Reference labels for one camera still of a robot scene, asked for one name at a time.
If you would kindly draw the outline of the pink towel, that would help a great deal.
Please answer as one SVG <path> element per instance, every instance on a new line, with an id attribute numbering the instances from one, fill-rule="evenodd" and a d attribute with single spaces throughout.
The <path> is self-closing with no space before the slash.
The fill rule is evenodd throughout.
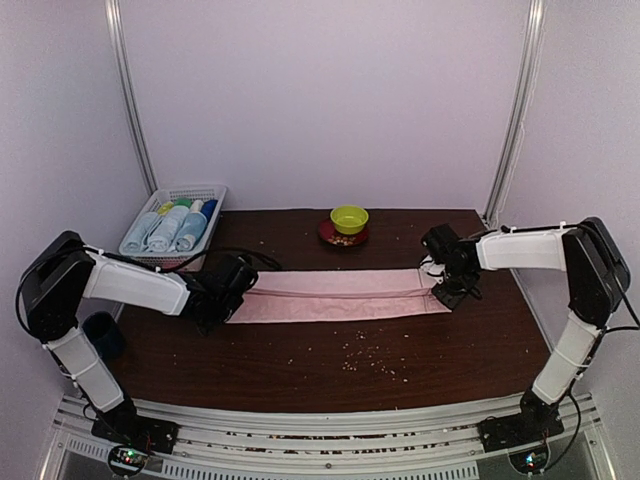
<path id="1" fill-rule="evenodd" d="M 418 269 L 262 272 L 232 324 L 384 320 L 448 313 Z"/>

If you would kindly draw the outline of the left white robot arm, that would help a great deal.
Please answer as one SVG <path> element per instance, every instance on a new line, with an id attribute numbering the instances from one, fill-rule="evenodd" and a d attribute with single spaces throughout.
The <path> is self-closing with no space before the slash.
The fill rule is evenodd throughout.
<path id="1" fill-rule="evenodd" d="M 49 352 L 88 400 L 92 433 L 141 450 L 169 452 L 178 426 L 140 415 L 77 319 L 80 304 L 99 299 L 185 316 L 208 333 L 229 321 L 258 272 L 226 254 L 210 272 L 150 267 L 91 247 L 73 231 L 61 233 L 23 272 L 14 297 L 23 330 Z"/>

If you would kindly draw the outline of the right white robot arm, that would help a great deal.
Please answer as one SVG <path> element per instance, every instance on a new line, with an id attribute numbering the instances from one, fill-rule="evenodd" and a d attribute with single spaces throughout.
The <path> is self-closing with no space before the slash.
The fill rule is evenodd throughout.
<path id="1" fill-rule="evenodd" d="M 561 401 L 610 333 L 610 318 L 620 306 L 630 304 L 631 272 L 603 221 L 588 217 L 575 224 L 502 227 L 467 238 L 442 224 L 431 228 L 421 243 L 427 251 L 421 265 L 436 281 L 433 295 L 450 310 L 469 296 L 481 296 L 477 283 L 484 271 L 531 269 L 565 274 L 569 293 L 566 326 L 545 366 L 523 393 L 518 413 L 490 417 L 478 425 L 487 451 L 561 434 Z"/>

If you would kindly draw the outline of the blue polka dot towel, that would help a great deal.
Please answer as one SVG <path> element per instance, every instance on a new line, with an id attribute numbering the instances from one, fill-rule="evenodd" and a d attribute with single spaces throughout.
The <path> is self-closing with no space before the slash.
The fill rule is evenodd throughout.
<path id="1" fill-rule="evenodd" d="M 176 234 L 175 250 L 188 252 L 194 249 L 208 224 L 207 217 L 201 212 L 190 212 Z"/>

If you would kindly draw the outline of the red floral plate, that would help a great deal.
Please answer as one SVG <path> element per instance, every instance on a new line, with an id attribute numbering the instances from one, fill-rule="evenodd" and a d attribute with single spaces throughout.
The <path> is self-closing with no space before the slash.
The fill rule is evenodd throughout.
<path id="1" fill-rule="evenodd" d="M 360 232 L 347 235 L 339 232 L 329 218 L 321 221 L 317 227 L 317 233 L 324 242 L 337 247 L 355 247 L 364 244 L 369 237 L 369 228 L 365 227 Z"/>

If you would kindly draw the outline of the green plastic bowl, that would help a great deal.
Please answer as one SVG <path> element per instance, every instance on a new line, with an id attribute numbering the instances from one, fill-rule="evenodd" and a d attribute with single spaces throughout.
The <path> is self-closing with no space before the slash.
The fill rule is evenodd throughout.
<path id="1" fill-rule="evenodd" d="M 359 206 L 342 205 L 330 212 L 330 220 L 341 234 L 356 235 L 367 226 L 369 213 Z"/>

